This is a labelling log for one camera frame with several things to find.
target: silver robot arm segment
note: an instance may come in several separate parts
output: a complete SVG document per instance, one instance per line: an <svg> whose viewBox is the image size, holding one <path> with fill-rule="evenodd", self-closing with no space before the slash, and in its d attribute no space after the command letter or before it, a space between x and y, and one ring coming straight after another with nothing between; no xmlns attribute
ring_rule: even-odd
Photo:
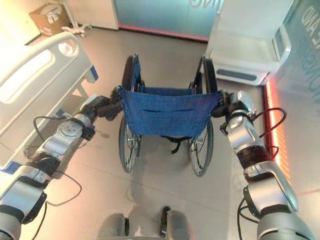
<svg viewBox="0 0 320 240"><path fill-rule="evenodd" d="M46 201L44 189L62 163L64 156L80 138L91 140L95 134L93 122L101 107L110 99L95 94L81 106L79 113L61 123L13 175L13 180L0 195L0 240L18 240L21 224L31 222Z"/></svg>
<svg viewBox="0 0 320 240"><path fill-rule="evenodd" d="M244 199L251 214L260 219L257 239L314 240L308 226L295 214L298 200L292 187L256 132L256 110L249 95L244 91L221 94L220 108L212 115L226 118L220 129L244 169L248 182Z"/></svg>

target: blue fabric backrest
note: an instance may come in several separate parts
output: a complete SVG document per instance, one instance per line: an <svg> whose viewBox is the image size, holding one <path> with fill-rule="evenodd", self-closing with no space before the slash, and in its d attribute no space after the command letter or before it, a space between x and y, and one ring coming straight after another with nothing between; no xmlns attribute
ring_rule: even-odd
<svg viewBox="0 0 320 240"><path fill-rule="evenodd" d="M218 105L218 93L192 94L191 89L144 87L122 89L124 115L135 135L197 137Z"/></svg>

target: gray tile floor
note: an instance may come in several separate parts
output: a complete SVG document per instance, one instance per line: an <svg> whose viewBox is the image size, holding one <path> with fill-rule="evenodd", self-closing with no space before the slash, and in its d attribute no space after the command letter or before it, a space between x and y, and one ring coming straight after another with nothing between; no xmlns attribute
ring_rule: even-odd
<svg viewBox="0 0 320 240"><path fill-rule="evenodd" d="M85 83L89 94L109 96L121 83L128 55L138 53L146 85L186 88L194 77L206 44L125 31L92 29L80 39L96 67L99 79ZM262 109L261 89L218 81L219 89L250 93ZM168 205L184 212L197 240L237 239L237 206L242 199L242 169L228 140L219 131L223 119L213 119L214 150L204 177L193 174L187 146L171 155L175 145L158 136L145 136L133 173L123 171L118 152L122 115L113 122L98 119L95 137L80 148L68 165L67 173L82 184L82 193L72 202L48 206L39 233L40 240L94 240L104 234L104 222L114 213L130 220L130 234L157 236L161 208ZM262 132L262 121L256 127ZM53 180L46 192L48 200L60 202L78 191L63 177ZM24 225L21 239L31 239L40 217ZM246 239L255 238L256 226L243 227Z"/></svg>

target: white bed frame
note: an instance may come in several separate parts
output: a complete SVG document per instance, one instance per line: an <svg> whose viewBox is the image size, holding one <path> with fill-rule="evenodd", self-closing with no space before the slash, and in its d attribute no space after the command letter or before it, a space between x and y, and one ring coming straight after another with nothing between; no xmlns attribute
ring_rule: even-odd
<svg viewBox="0 0 320 240"><path fill-rule="evenodd" d="M72 52L66 54L61 43L69 44ZM98 79L78 39L69 32L62 32L32 46L24 57L0 77L0 88L23 66L39 58L46 50L50 52L51 60L25 79L8 101L0 101L0 163L8 160L8 156L8 162L14 160L25 143L35 138L32 124L34 117L55 116L75 90L88 98L81 85L82 81L86 79L89 83L95 83ZM47 123L47 119L39 121L38 128L41 130Z"/></svg>

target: cardboard box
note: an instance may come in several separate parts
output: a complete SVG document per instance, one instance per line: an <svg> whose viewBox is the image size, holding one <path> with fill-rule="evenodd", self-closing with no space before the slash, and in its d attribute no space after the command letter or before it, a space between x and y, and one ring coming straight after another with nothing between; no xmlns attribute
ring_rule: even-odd
<svg viewBox="0 0 320 240"><path fill-rule="evenodd" d="M45 4L30 12L29 16L44 36L61 33L61 27L69 26L65 9L60 4Z"/></svg>

